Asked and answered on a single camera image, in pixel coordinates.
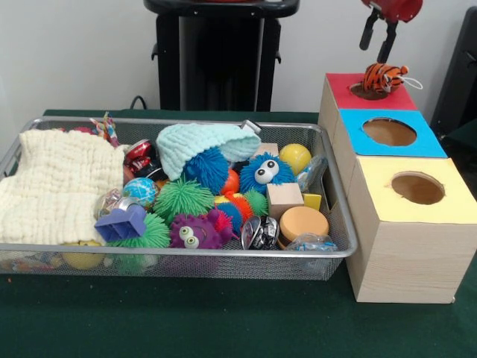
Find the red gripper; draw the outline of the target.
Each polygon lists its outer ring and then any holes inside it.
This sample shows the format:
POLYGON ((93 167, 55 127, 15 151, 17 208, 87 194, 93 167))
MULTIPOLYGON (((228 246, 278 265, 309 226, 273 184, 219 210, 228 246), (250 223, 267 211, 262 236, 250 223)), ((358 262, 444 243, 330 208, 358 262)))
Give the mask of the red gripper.
POLYGON ((423 6, 423 0, 362 0, 361 2, 373 10, 365 22, 359 48, 362 51, 368 50, 375 22, 378 18, 386 20, 386 38, 376 62, 387 63, 397 36, 398 21, 410 22, 414 19, 423 6))

